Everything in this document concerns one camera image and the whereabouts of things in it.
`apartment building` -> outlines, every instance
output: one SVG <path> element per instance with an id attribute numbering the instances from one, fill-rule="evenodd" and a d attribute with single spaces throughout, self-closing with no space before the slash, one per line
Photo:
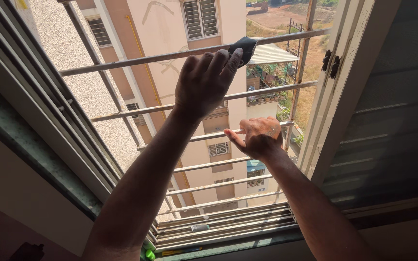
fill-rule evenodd
<path id="1" fill-rule="evenodd" d="M 175 0 L 162 3 L 79 0 L 77 4 L 88 22 L 105 62 L 228 44 L 246 35 L 245 3 L 240 0 Z M 175 85 L 184 61 L 185 58 L 178 58 L 116 68 L 111 70 L 111 74 L 129 110 L 173 104 Z M 249 87 L 246 80 L 243 68 L 236 74 L 228 94 L 245 92 Z M 276 111 L 277 103 L 247 107 L 242 100 L 224 101 L 202 121 L 194 135 L 220 132 L 225 128 L 239 129 L 242 119 L 275 116 Z M 162 126 L 169 113 L 170 110 L 166 110 L 133 116 L 146 144 Z M 244 154 L 225 137 L 192 142 L 183 153 L 177 168 L 239 157 L 244 157 Z M 268 174 L 268 170 L 258 161 L 180 172 L 174 174 L 169 190 L 205 186 L 264 173 Z M 247 185 L 235 184 L 175 195 L 173 202 L 179 208 L 256 194 L 259 191 L 276 190 L 276 182 L 266 179 Z M 248 202 L 242 200 L 206 209 L 189 210 L 182 215 L 246 207 L 273 200 L 274 196 L 250 199 Z"/>

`window grille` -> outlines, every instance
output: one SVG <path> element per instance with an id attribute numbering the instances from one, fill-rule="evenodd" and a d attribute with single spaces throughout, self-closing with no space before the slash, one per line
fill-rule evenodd
<path id="1" fill-rule="evenodd" d="M 209 145 L 208 149 L 209 149 L 209 156 L 210 157 L 230 152 L 228 142 L 222 142 L 222 143 Z"/>
<path id="2" fill-rule="evenodd" d="M 229 177 L 229 178 L 226 178 L 226 179 L 216 180 L 216 181 L 214 181 L 214 183 L 217 184 L 217 183 L 222 183 L 222 182 L 229 182 L 229 181 L 233 181 L 234 179 L 235 178 L 233 178 L 233 177 Z"/>
<path id="3" fill-rule="evenodd" d="M 96 43 L 99 46 L 106 46 L 112 44 L 111 39 L 109 39 L 109 35 L 106 32 L 106 28 L 104 27 L 101 18 L 90 19 L 88 20 L 88 24 L 90 25 L 90 29 L 93 32 L 94 38 L 96 39 Z"/>
<path id="4" fill-rule="evenodd" d="M 218 35 L 215 0 L 193 0 L 183 3 L 185 29 L 189 40 Z"/>
<path id="5" fill-rule="evenodd" d="M 137 103 L 127 104 L 128 110 L 139 110 L 140 107 Z M 139 115 L 133 115 L 131 116 L 133 121 L 135 122 L 136 126 L 143 126 L 146 125 L 146 122 L 144 121 L 144 117 L 142 114 Z"/>

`blue awning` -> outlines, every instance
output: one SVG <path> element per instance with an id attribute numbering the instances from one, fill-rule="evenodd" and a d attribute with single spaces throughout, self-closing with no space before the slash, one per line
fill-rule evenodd
<path id="1" fill-rule="evenodd" d="M 251 172 L 251 171 L 255 171 L 255 170 L 259 170 L 259 169 L 265 169 L 266 166 L 264 165 L 264 163 L 260 162 L 259 160 L 248 160 L 246 162 L 246 171 L 247 172 Z"/>

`window hinge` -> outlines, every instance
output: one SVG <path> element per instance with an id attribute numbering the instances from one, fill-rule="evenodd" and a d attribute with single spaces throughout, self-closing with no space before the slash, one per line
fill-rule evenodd
<path id="1" fill-rule="evenodd" d="M 322 71 L 324 71 L 324 72 L 327 70 L 328 61 L 330 61 L 330 56 L 332 56 L 332 51 L 327 50 L 327 52 L 325 53 L 325 57 L 322 60 L 322 63 L 324 63 L 324 65 L 322 65 Z"/>
<path id="2" fill-rule="evenodd" d="M 332 64 L 332 70 L 330 71 L 330 78 L 335 79 L 340 66 L 340 58 L 335 56 L 335 62 Z"/>

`window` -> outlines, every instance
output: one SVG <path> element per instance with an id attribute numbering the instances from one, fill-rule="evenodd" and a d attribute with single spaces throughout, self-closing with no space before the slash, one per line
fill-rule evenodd
<path id="1" fill-rule="evenodd" d="M 233 177 L 229 177 L 229 178 L 226 178 L 226 179 L 216 180 L 216 181 L 214 181 L 214 183 L 217 184 L 217 183 L 222 183 L 222 182 L 229 182 L 229 181 L 233 181 L 234 179 L 235 178 L 233 178 Z"/>
<path id="2" fill-rule="evenodd" d="M 138 110 L 140 107 L 137 103 L 127 104 L 128 110 Z M 146 122 L 144 121 L 144 117 L 142 114 L 140 115 L 132 115 L 131 116 L 133 121 L 135 122 L 136 126 L 143 126 L 146 125 Z"/>
<path id="3" fill-rule="evenodd" d="M 112 45 L 101 18 L 87 19 L 87 21 L 99 46 L 106 47 Z"/>
<path id="4" fill-rule="evenodd" d="M 265 173 L 265 169 L 259 169 L 259 170 L 248 172 L 247 177 L 262 176 L 262 175 L 264 175 L 264 173 Z M 264 185 L 264 179 L 248 181 L 246 183 L 247 183 L 248 188 L 255 187 L 255 186 L 261 186 L 261 185 Z"/>
<path id="5" fill-rule="evenodd" d="M 188 40 L 218 35 L 215 0 L 185 1 L 183 17 Z"/>
<path id="6" fill-rule="evenodd" d="M 230 152 L 228 142 L 222 142 L 222 143 L 209 145 L 208 149 L 209 149 L 209 156 L 210 157 Z"/>

